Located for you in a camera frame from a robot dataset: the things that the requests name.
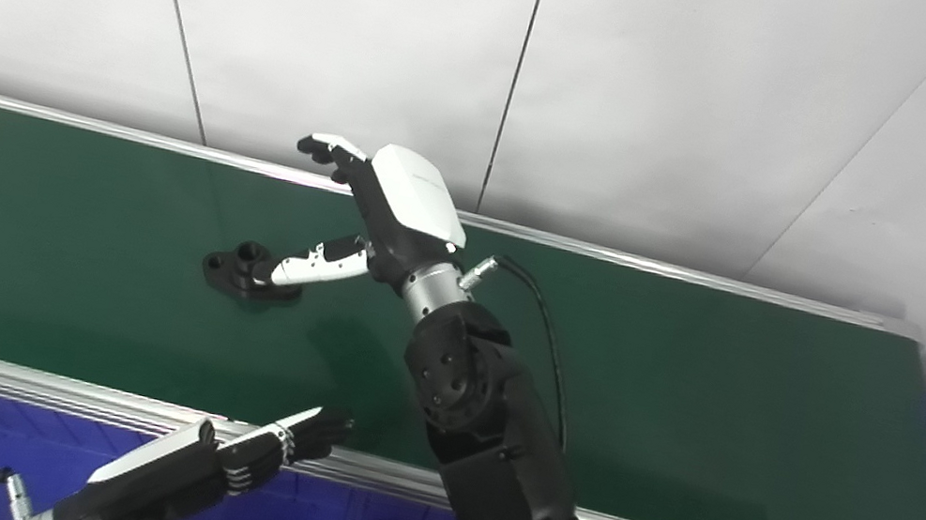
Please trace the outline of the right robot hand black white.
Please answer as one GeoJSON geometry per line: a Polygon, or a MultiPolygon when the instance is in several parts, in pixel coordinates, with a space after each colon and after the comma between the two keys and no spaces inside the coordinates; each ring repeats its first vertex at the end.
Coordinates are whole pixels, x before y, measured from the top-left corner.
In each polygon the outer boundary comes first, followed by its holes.
{"type": "Polygon", "coordinates": [[[259,260],[250,269],[261,290],[369,275],[406,302],[414,322],[465,302],[454,254],[464,227],[440,170],[408,147],[387,144],[368,156],[341,135],[320,132],[296,145],[317,164],[333,164],[331,179],[348,186],[365,234],[319,242],[296,255],[259,260]]]}

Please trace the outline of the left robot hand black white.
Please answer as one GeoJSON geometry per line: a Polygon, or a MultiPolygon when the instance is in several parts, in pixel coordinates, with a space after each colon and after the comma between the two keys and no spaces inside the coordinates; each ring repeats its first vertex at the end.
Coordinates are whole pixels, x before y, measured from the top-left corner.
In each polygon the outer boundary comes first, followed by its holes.
{"type": "Polygon", "coordinates": [[[285,467],[328,457],[354,429],[348,410],[315,407],[228,441],[201,419],[100,466],[85,485],[28,520],[185,520],[247,495],[285,467]]]}

